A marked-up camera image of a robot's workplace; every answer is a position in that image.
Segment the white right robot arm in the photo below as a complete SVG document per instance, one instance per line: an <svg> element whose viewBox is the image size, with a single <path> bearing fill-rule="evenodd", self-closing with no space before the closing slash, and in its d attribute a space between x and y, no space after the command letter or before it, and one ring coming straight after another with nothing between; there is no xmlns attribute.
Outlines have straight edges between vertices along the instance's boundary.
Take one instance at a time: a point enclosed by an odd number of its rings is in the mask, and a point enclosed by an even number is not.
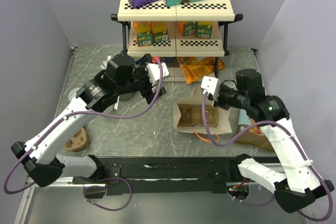
<svg viewBox="0 0 336 224"><path fill-rule="evenodd" d="M235 181L251 179L273 193L278 205L287 213L293 213L327 196L329 217L332 213L331 196L334 185L325 180L312 166L304 152L290 114L281 100L268 95L262 83L261 74L254 69L236 72L236 86L231 88L225 82L216 84L213 94L214 105L222 109L244 110L268 139L284 170L276 172L247 155L238 157L229 168L229 175Z"/></svg>

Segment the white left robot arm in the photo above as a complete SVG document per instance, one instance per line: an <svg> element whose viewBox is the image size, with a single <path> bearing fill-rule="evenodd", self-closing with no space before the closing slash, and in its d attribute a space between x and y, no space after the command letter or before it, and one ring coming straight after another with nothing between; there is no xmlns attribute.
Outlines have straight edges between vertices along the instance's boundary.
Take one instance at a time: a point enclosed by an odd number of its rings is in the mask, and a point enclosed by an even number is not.
<svg viewBox="0 0 336 224"><path fill-rule="evenodd" d="M125 54L109 57L102 70L76 92L44 130L25 143L14 143L11 150L39 187L63 177L85 177L98 183L104 176L100 159L94 155L62 156L58 151L96 116L105 116L104 111L115 105L121 95L139 92L152 107L165 93L162 82L169 74L166 63L150 54L145 54L139 63Z"/></svg>

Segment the brown cardboard cup carrier top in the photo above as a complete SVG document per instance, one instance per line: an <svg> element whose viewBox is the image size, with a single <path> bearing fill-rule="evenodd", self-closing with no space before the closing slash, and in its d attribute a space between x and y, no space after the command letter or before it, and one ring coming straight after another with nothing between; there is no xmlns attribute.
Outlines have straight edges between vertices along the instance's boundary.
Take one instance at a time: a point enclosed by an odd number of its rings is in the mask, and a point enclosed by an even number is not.
<svg viewBox="0 0 336 224"><path fill-rule="evenodd" d="M201 104L179 104L181 117L178 126L181 127L204 127ZM209 127L217 127L219 120L218 108L210 105L205 106L205 115Z"/></svg>

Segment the paper takeout bag orange handles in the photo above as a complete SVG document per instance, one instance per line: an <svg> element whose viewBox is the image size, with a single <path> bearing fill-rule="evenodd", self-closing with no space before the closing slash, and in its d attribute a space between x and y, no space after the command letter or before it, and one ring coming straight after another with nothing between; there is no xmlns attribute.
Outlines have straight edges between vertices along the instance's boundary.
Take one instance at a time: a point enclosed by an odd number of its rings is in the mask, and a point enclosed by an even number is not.
<svg viewBox="0 0 336 224"><path fill-rule="evenodd" d="M193 95L176 100L173 105L173 127L178 132L194 134L204 142L211 142L205 129L204 119L215 142L220 136L232 133L229 111L212 106L203 95Z"/></svg>

